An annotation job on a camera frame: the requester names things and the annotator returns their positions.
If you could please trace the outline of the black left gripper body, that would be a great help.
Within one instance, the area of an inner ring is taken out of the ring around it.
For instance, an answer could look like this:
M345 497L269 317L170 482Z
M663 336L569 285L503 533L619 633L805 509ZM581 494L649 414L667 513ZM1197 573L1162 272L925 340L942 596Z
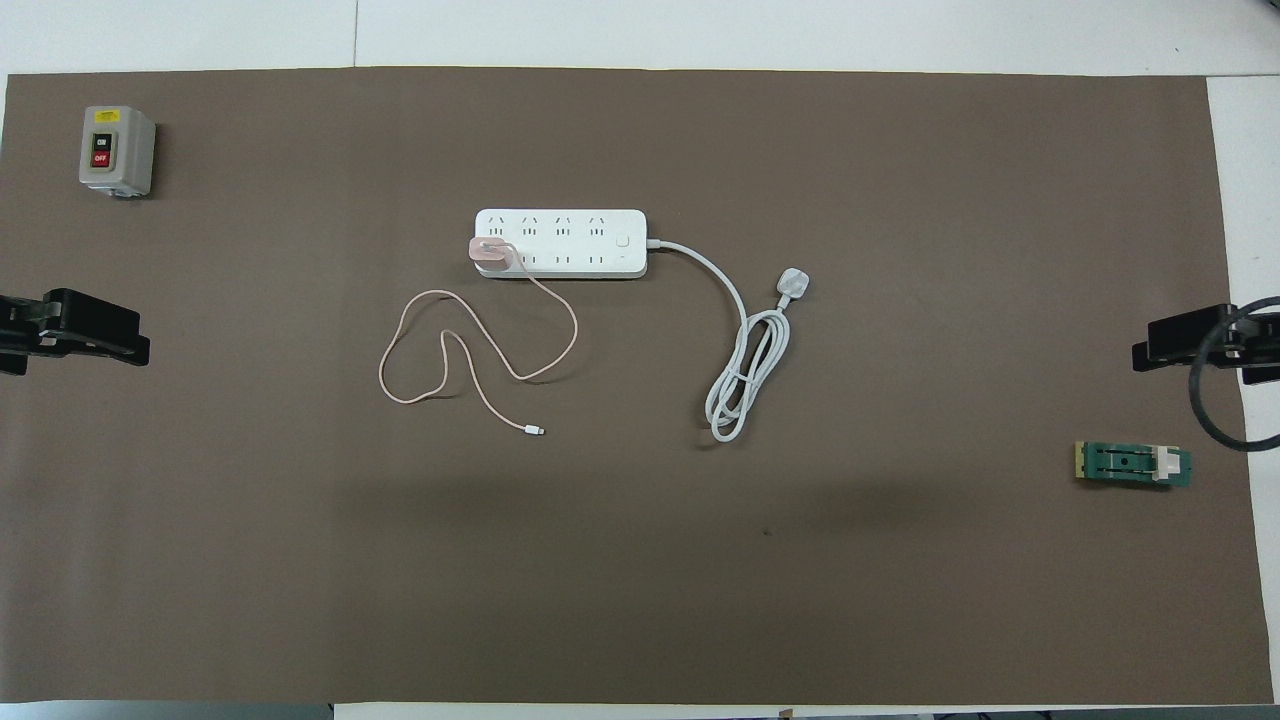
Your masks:
M29 357L42 357L38 322L33 316L44 310L42 299L1 296L1 373L24 375Z

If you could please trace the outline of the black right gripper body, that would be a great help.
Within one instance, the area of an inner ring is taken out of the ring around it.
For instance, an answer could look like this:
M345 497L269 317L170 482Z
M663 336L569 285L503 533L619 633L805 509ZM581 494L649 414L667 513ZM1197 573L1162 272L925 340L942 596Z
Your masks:
M1279 313L1256 313L1236 323L1242 342L1240 379L1244 386L1279 380Z

